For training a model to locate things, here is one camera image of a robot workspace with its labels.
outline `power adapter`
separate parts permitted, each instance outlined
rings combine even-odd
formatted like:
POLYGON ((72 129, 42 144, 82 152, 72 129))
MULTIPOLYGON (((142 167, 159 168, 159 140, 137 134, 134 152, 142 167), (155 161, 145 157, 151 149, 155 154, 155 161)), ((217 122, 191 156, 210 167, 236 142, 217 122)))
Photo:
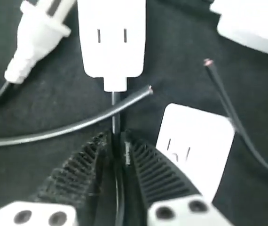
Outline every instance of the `power adapter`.
POLYGON ((221 15, 217 27, 221 36, 268 53, 267 0, 215 0, 210 10, 221 15))
POLYGON ((127 90, 143 71, 146 0, 78 1, 79 37, 87 75, 104 78, 104 90, 127 90))

